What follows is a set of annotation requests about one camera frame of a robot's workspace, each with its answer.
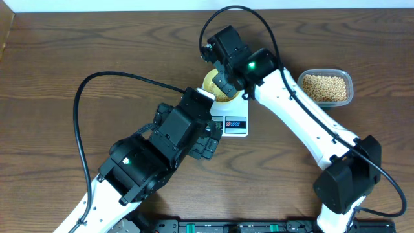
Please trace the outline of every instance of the brown tabletop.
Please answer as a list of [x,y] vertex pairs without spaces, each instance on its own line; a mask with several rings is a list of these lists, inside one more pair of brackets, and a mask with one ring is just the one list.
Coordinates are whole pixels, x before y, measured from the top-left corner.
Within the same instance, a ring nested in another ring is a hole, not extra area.
[[[199,32],[213,12],[17,14],[0,63],[0,232],[50,232],[85,194],[72,125],[80,82],[98,71],[139,74],[180,88],[198,87],[213,67],[200,59]],[[354,100],[328,111],[382,145],[382,167],[398,181],[414,222],[414,10],[267,10],[282,60],[297,78],[315,68],[342,69]],[[232,24],[253,50],[272,49],[264,26],[247,12],[220,15],[205,38]],[[108,76],[82,94],[80,129],[92,177],[108,149],[150,122],[157,105],[180,94]],[[312,184],[321,170],[269,110],[250,102],[250,134],[220,141],[214,158],[188,157],[140,211],[182,219],[316,217]],[[364,201],[400,208],[382,179]],[[360,219],[381,219],[361,213]]]

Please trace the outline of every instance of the kitchen scale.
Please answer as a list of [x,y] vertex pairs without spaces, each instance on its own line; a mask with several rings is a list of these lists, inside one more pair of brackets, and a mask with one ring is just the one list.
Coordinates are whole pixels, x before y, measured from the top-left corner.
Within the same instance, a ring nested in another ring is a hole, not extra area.
[[[210,71],[202,83],[202,88],[209,91],[209,85],[213,85],[213,78],[218,74],[217,69]],[[213,92],[221,91],[215,86]],[[216,127],[223,131],[222,137],[245,137],[248,135],[248,100],[243,100],[239,91],[233,99],[227,102],[216,101],[213,103],[210,113]]]

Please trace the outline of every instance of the white backdrop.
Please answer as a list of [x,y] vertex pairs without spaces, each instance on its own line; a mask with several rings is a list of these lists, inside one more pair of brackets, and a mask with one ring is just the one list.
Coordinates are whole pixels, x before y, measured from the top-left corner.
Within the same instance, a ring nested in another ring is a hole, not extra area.
[[229,5],[253,9],[411,8],[414,0],[4,0],[18,12],[218,10]]

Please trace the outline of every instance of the green light on base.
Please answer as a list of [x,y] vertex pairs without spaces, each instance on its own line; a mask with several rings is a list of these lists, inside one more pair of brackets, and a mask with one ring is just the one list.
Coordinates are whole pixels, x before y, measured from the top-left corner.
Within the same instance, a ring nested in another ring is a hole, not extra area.
[[249,64],[248,64],[248,66],[251,68],[251,69],[253,69],[255,66],[256,66],[256,62],[250,62]]
[[129,164],[130,163],[130,161],[129,161],[129,159],[127,157],[125,157],[122,162],[124,164]]

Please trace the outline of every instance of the clear plastic container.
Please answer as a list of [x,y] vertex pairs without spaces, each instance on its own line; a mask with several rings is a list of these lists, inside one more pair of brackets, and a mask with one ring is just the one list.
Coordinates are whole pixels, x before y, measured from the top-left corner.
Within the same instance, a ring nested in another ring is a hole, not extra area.
[[347,93],[347,99],[345,101],[325,101],[325,102],[318,102],[315,101],[316,104],[318,104],[320,107],[338,107],[338,106],[344,106],[349,104],[349,102],[354,97],[354,87],[352,85],[352,79],[349,76],[349,74],[345,71],[337,70],[337,69],[311,69],[303,72],[299,78],[298,78],[298,85],[302,88],[303,85],[303,78],[306,74],[309,75],[320,75],[320,76],[336,76],[340,77],[345,81],[346,85],[346,93]]

